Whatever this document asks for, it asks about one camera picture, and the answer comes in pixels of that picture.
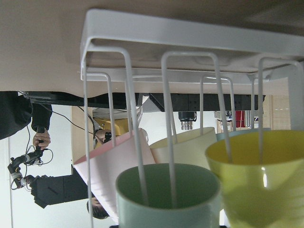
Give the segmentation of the operator hand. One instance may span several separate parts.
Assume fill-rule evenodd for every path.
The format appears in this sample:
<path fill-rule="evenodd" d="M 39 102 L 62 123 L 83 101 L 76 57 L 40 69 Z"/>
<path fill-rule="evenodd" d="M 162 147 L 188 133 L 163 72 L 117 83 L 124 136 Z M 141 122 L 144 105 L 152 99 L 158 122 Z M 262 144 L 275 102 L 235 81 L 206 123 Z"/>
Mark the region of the operator hand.
<path fill-rule="evenodd" d="M 33 137 L 33 145 L 39 146 L 41 150 L 46 149 L 51 143 L 50 135 L 45 129 L 43 133 L 36 133 Z"/>

